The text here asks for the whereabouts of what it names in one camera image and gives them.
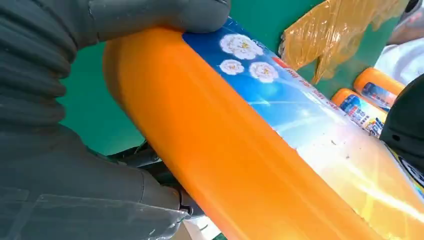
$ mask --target white cloth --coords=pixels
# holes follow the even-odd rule
[[[424,38],[384,48],[375,68],[405,86],[424,74]]]

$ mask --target gloved hand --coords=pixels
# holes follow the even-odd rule
[[[66,92],[59,79],[86,46],[158,25],[210,32],[229,12],[230,0],[0,1],[0,196],[18,189],[29,193],[19,199],[27,202],[48,194],[178,209],[174,189],[94,156],[59,124],[65,110],[56,98]],[[0,225],[0,233],[9,231]]]

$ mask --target plastic bottle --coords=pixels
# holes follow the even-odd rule
[[[405,88],[402,83],[373,67],[363,71],[353,83],[353,87],[357,93],[386,112],[389,112]]]
[[[340,89],[331,99],[361,128],[379,137],[387,114],[350,89]]]

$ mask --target black object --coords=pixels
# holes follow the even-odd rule
[[[83,47],[155,25],[215,31],[229,12],[229,0],[0,1],[0,200],[2,192],[14,189],[29,192],[27,203],[49,194],[179,209],[175,189],[160,186],[144,170],[91,154],[76,133],[59,124],[65,110],[56,98],[66,92],[59,79],[70,74]],[[0,223],[0,233],[18,238],[30,213],[19,213],[10,225]],[[156,220],[158,230],[170,225],[166,218]]]
[[[380,139],[408,163],[424,171],[424,74],[397,97]]]

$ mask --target yellow plastic bag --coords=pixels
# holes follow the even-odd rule
[[[279,46],[281,58],[294,70],[317,59],[317,84],[332,78],[337,65],[352,57],[367,26],[377,30],[391,17],[399,16],[408,0],[326,0],[284,31]]]

